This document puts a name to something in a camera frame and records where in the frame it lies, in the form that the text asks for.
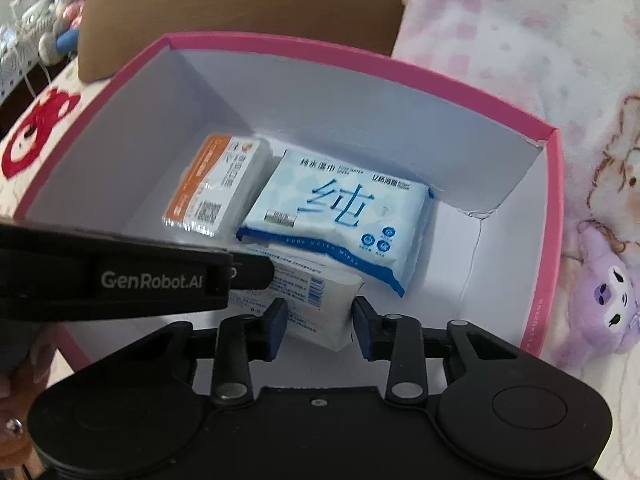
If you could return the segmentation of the person's left hand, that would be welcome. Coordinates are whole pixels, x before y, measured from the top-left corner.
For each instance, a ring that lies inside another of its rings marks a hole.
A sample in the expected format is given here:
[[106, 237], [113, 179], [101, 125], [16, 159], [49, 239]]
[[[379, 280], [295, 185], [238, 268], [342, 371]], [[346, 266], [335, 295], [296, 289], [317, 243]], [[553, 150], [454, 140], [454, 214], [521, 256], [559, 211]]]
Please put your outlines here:
[[49, 378], [46, 370], [35, 382], [32, 347], [44, 325], [1, 322], [1, 468], [20, 466], [32, 445], [27, 434], [27, 414], [35, 398], [43, 392]]

